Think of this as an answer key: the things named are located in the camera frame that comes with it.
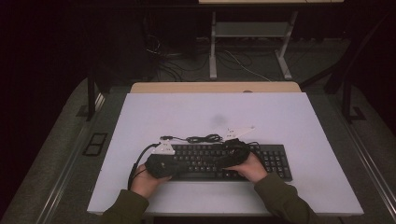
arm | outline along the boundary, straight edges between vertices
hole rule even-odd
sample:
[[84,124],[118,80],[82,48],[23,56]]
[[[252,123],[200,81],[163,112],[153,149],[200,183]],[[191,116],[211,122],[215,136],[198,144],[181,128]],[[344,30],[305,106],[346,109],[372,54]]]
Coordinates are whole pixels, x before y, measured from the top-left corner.
[[156,179],[146,171],[144,164],[136,170],[131,189],[122,189],[116,202],[102,215],[100,223],[137,224],[149,206],[148,198],[155,192],[161,183],[171,177]]
[[268,211],[292,223],[322,223],[309,205],[297,194],[297,189],[285,184],[277,174],[267,174],[259,159],[250,153],[247,160],[227,168],[246,177],[255,186]]

white table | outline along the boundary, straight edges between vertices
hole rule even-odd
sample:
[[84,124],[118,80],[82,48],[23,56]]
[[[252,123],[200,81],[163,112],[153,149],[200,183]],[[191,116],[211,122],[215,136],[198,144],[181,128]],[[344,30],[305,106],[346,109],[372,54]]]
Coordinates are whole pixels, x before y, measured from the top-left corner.
[[[101,214],[125,189],[140,152],[162,135],[225,134],[254,126],[241,141],[283,144],[293,181],[315,212],[361,215],[305,93],[130,93],[125,99],[88,211]],[[148,216],[268,216],[248,182],[168,182],[150,199]]]

olive green sleeve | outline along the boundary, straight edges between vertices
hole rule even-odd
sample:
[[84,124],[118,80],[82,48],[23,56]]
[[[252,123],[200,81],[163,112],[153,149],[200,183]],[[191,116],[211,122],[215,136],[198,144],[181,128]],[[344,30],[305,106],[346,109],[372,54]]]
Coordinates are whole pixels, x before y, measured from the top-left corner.
[[298,224],[323,223],[308,203],[298,196],[297,189],[276,174],[269,174],[257,182],[254,189],[274,216]]
[[116,202],[100,219],[100,224],[137,224],[149,206],[149,201],[132,191],[122,189]]

hand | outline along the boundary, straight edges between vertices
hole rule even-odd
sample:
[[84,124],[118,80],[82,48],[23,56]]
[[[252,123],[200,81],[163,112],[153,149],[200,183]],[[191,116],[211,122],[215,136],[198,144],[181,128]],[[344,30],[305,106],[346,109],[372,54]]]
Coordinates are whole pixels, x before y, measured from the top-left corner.
[[259,180],[265,178],[268,175],[259,158],[257,158],[256,155],[251,152],[248,155],[247,160],[242,164],[227,167],[225,170],[235,170],[238,172],[238,174],[244,176],[253,184],[256,184],[259,182]]
[[131,186],[131,191],[148,199],[158,186],[171,178],[172,176],[157,179],[149,174],[149,172],[146,170],[145,164],[141,164],[137,167],[134,181],[132,182]]

black keyboard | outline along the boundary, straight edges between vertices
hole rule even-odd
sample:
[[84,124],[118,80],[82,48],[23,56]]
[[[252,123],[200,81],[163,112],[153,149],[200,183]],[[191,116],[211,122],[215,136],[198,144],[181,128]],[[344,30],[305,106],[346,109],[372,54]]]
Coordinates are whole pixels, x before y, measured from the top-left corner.
[[[260,155],[268,173],[277,172],[284,181],[291,181],[291,171],[283,145],[249,145]],[[174,161],[180,163],[181,170],[171,180],[197,181],[246,181],[236,171],[228,171],[207,162],[210,157],[227,155],[221,144],[213,145],[172,145],[175,150]]]

